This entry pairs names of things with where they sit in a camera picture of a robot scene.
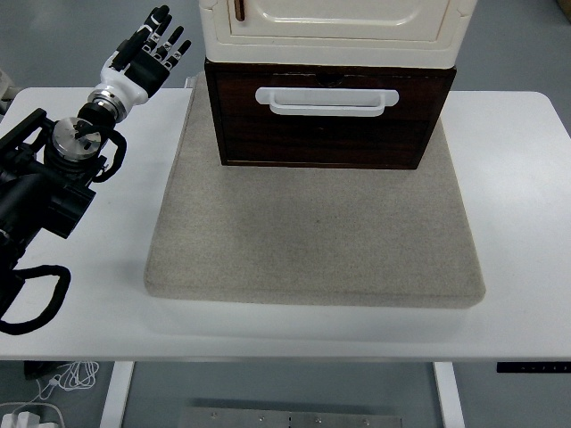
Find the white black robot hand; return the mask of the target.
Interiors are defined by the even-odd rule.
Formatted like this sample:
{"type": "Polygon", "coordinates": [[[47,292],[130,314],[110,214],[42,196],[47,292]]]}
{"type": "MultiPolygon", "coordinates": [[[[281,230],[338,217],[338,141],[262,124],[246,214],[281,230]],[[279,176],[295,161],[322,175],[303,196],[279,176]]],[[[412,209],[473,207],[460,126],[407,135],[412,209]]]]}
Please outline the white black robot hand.
{"type": "Polygon", "coordinates": [[[153,8],[139,29],[121,42],[104,64],[100,87],[118,96],[125,107],[146,103],[153,97],[190,48],[189,40],[178,43],[184,32],[182,26],[161,40],[171,21],[166,4],[153,8]]]}

